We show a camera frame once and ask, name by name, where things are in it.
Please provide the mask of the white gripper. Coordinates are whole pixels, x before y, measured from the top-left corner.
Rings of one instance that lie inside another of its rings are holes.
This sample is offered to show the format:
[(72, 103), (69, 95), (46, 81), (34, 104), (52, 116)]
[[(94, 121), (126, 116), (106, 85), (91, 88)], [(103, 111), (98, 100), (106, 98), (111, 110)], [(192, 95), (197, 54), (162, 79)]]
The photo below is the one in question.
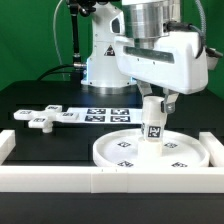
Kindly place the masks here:
[(161, 102), (163, 113), (175, 111), (179, 93), (201, 91), (208, 83), (206, 52), (199, 30), (170, 31), (154, 42), (153, 49), (136, 48), (134, 40), (123, 35), (115, 37), (114, 45), (120, 72), (141, 80), (137, 86), (142, 98), (152, 94), (150, 84), (167, 88)]

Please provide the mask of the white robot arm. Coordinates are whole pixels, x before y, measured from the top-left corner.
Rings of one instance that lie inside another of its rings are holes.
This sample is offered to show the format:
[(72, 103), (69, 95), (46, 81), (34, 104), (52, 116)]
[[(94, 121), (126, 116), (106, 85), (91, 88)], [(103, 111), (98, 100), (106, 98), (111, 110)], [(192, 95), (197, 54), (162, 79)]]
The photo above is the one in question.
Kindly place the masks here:
[(101, 94), (120, 94), (137, 86), (142, 95), (153, 85), (164, 89), (162, 108), (171, 113), (180, 93), (203, 90), (208, 68), (203, 34), (181, 22), (180, 0), (97, 2), (93, 50), (82, 85)]

